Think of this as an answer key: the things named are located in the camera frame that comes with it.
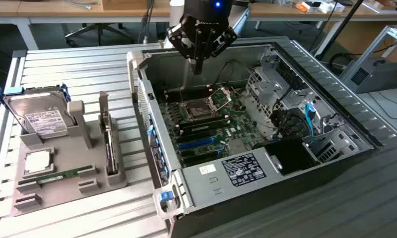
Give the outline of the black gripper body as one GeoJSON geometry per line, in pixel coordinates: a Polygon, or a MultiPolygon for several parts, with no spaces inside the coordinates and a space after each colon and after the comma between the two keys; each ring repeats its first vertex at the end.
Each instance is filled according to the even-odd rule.
{"type": "Polygon", "coordinates": [[[198,21],[226,28],[231,5],[231,0],[186,0],[179,19],[181,26],[194,26],[198,21]]]}

